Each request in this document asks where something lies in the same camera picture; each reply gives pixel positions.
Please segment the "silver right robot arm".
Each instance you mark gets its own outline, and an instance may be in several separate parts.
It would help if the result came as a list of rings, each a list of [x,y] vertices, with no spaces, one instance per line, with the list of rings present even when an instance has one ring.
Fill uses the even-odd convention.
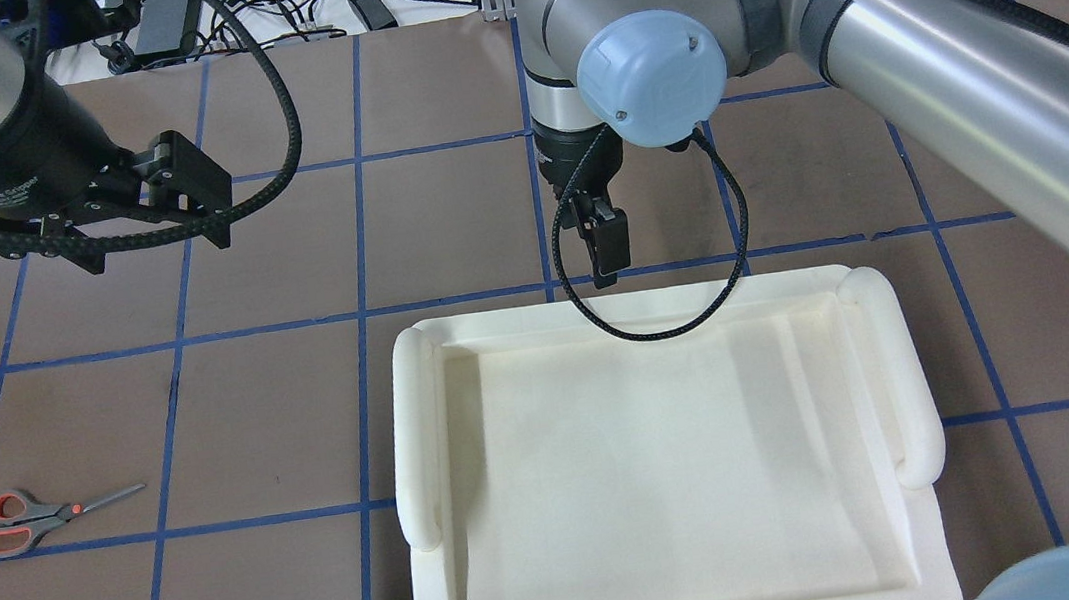
[[[607,197],[623,144],[700,148],[737,209],[735,262],[698,314],[714,316],[746,263],[741,190],[702,124],[730,77],[797,55],[1069,251],[1069,24],[1012,0],[513,0],[534,147],[556,193],[551,255],[587,244],[594,287],[630,266],[624,211]]]

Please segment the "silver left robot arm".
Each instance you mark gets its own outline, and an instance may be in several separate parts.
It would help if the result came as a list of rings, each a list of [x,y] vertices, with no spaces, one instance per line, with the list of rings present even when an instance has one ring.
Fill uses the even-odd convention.
[[[131,236],[95,239],[86,224],[134,219],[152,225],[148,246],[176,229],[229,246],[223,213],[232,178],[179,130],[146,148],[118,147],[100,123],[46,75],[48,53],[126,30],[137,0],[0,0],[0,256],[64,257],[89,273]]]

